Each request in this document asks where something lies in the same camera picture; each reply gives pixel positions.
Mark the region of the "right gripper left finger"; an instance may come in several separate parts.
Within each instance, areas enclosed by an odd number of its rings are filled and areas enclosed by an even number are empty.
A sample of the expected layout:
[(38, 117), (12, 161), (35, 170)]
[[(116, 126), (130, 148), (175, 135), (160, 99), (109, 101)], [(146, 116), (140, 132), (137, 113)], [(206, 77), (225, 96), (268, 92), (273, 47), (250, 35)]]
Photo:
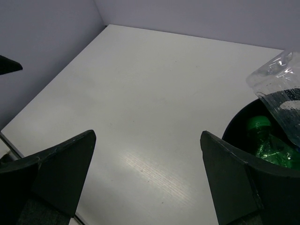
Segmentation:
[(17, 160), (0, 161), (2, 225), (67, 225), (75, 216), (96, 145), (87, 130)]

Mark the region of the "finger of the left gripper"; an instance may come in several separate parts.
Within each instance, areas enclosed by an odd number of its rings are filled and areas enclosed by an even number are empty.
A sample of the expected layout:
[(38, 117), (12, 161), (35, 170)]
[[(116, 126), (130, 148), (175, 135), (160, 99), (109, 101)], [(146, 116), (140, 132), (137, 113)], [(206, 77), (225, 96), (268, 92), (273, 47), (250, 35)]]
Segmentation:
[(0, 75), (5, 75), (20, 70), (23, 70), (23, 67), (19, 62), (11, 60), (2, 55), (0, 56)]

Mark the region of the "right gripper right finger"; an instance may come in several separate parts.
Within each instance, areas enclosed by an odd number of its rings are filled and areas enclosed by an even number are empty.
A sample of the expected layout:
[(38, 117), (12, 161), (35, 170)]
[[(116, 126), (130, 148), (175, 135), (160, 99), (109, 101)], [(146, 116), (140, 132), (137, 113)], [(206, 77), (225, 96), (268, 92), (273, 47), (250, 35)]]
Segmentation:
[(218, 223), (257, 214), (264, 225), (300, 223), (300, 172), (259, 159), (204, 131), (200, 146)]

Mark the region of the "green plastic bottle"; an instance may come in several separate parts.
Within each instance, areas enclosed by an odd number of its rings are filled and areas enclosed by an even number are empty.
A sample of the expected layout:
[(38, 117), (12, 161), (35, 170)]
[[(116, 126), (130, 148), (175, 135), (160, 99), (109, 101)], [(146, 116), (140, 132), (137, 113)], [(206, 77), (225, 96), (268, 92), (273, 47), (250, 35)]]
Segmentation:
[(266, 116), (248, 119), (246, 128), (253, 155), (279, 166), (300, 169), (300, 153), (272, 134), (272, 124)]

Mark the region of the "clear bottle blue label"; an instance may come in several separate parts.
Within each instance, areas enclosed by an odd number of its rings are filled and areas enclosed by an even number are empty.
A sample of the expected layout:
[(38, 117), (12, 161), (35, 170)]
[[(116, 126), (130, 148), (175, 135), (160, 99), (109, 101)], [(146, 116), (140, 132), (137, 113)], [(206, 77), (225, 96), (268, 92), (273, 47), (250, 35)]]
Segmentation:
[(296, 146), (300, 145), (300, 53), (283, 51), (246, 78)]

